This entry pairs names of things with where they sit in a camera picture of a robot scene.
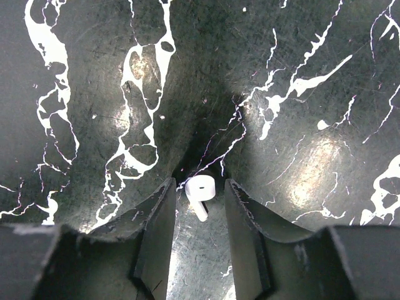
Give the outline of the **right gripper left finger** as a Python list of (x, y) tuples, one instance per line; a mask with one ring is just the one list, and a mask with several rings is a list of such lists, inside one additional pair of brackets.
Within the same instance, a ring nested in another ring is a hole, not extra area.
[(84, 234), (67, 225), (1, 225), (2, 299), (165, 299), (176, 181)]

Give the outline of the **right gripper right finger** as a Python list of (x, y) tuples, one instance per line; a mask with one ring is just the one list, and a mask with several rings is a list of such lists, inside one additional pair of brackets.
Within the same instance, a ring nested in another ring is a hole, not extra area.
[(399, 228), (326, 226), (316, 232), (224, 186), (238, 299), (398, 299)]

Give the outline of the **white earbud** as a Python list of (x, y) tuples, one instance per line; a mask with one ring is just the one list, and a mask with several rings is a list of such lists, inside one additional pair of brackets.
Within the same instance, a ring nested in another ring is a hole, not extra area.
[(201, 222), (205, 222), (208, 218), (208, 213), (203, 202), (211, 200), (216, 195), (214, 178), (206, 174), (190, 178), (185, 184), (185, 194), (197, 218)]

